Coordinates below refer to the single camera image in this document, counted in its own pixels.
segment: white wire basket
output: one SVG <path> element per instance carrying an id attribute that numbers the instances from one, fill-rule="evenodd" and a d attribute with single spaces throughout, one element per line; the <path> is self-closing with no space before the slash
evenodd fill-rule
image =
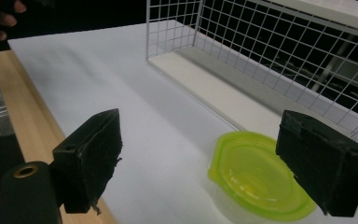
<path id="1" fill-rule="evenodd" d="M 171 52 L 358 142 L 356 0 L 148 0 L 147 60 Z"/>

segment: wire mesh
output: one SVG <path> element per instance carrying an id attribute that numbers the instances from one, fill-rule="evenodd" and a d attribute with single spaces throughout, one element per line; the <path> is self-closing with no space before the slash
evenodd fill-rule
<path id="1" fill-rule="evenodd" d="M 255 0 L 149 0 L 147 24 L 147 58 L 202 49 L 358 141 L 358 29 Z"/>

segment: lime green plastic lid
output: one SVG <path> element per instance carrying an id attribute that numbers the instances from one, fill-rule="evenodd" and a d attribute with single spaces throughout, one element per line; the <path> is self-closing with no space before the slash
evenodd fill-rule
<path id="1" fill-rule="evenodd" d="M 248 211 L 296 221 L 308 216 L 315 202 L 275 154 L 275 147 L 276 141 L 263 134 L 226 133 L 217 140 L 208 176 Z"/>

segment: white shelf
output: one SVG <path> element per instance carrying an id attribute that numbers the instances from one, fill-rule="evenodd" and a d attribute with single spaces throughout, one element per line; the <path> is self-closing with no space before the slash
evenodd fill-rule
<path id="1" fill-rule="evenodd" d="M 358 1 L 355 0 L 271 0 L 271 2 L 358 28 Z"/>
<path id="2" fill-rule="evenodd" d="M 288 109 L 313 116 L 337 131 L 350 135 L 329 119 L 293 103 L 200 49 L 177 50 L 150 58 L 149 62 L 238 129 L 277 138 L 282 112 Z M 219 77 L 236 77 L 236 82 L 246 85 L 241 86 L 246 94 Z"/>

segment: plastic lid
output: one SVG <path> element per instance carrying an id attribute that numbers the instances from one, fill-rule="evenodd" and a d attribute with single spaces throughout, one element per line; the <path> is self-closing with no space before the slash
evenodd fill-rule
<path id="1" fill-rule="evenodd" d="M 299 220 L 315 203 L 275 147 L 275 140 L 259 133 L 226 133 L 216 143 L 208 176 L 241 207 L 261 217 Z"/>

